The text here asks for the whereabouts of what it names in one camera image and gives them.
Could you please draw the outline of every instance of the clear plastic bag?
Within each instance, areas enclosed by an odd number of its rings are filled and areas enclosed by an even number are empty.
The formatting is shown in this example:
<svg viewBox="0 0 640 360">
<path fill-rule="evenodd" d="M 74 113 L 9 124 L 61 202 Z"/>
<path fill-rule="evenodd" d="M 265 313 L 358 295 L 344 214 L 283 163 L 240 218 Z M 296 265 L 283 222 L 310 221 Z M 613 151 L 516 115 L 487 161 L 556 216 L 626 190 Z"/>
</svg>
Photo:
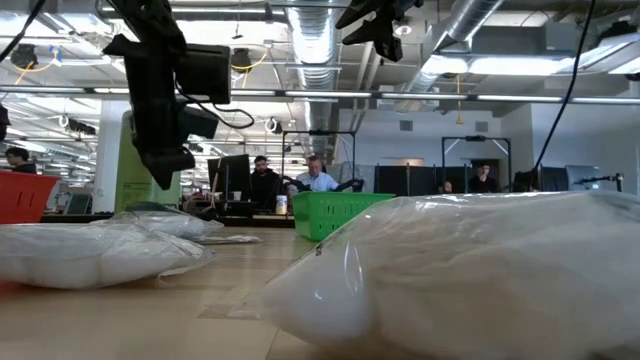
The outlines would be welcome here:
<svg viewBox="0 0 640 360">
<path fill-rule="evenodd" d="M 357 358 L 583 360 L 640 337 L 640 201 L 398 198 L 262 291 L 262 317 Z"/>
<path fill-rule="evenodd" d="M 213 251 L 138 225 L 0 226 L 0 280 L 59 289 L 183 273 Z"/>
<path fill-rule="evenodd" d="M 168 211 L 135 211 L 120 213 L 108 220 L 98 220 L 92 224 L 137 224 L 153 231 L 199 242 L 203 236 L 224 227 L 217 221 L 203 221 L 195 216 Z"/>
</svg>

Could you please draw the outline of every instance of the green plastic basket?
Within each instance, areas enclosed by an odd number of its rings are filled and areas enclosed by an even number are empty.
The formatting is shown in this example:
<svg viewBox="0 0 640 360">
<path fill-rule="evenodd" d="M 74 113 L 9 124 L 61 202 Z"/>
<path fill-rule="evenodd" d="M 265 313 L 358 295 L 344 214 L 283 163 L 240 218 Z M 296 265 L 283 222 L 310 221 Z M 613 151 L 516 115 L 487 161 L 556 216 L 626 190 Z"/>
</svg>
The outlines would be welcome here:
<svg viewBox="0 0 640 360">
<path fill-rule="evenodd" d="M 322 241 L 366 208 L 392 194 L 303 192 L 293 197 L 296 232 Z"/>
</svg>

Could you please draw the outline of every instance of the table surface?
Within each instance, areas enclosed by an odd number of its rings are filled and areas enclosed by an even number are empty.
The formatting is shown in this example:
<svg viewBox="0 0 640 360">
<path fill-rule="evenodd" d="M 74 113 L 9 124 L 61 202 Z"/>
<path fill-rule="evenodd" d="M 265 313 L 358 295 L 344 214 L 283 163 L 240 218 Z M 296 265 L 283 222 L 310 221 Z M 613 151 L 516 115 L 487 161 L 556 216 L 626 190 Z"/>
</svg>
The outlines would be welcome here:
<svg viewBox="0 0 640 360">
<path fill-rule="evenodd" d="M 290 229 L 225 228 L 263 242 L 213 246 L 204 268 L 88 290 L 0 292 L 3 360 L 335 359 L 255 317 L 256 290 L 313 243 Z"/>
</svg>

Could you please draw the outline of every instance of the green machine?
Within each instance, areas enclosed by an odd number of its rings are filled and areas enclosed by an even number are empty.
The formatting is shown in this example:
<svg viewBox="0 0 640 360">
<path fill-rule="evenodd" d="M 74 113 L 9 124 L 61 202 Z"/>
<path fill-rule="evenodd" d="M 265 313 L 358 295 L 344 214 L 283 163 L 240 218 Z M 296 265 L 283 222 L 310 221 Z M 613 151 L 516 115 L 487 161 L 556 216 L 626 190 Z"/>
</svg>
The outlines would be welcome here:
<svg viewBox="0 0 640 360">
<path fill-rule="evenodd" d="M 131 111 L 127 111 L 122 117 L 115 213 L 123 212 L 127 205 L 141 201 L 177 208 L 182 195 L 180 173 L 173 174 L 169 190 L 160 188 L 131 143 L 131 118 Z"/>
</svg>

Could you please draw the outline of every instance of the red container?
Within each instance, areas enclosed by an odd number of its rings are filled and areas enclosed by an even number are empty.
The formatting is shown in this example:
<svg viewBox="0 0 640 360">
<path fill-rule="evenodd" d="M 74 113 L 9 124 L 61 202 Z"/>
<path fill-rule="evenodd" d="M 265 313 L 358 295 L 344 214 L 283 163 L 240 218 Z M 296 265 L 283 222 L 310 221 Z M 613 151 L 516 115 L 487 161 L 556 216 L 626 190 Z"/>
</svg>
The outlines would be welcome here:
<svg viewBox="0 0 640 360">
<path fill-rule="evenodd" d="M 0 171 L 0 224 L 39 223 L 58 180 L 53 176 Z"/>
</svg>

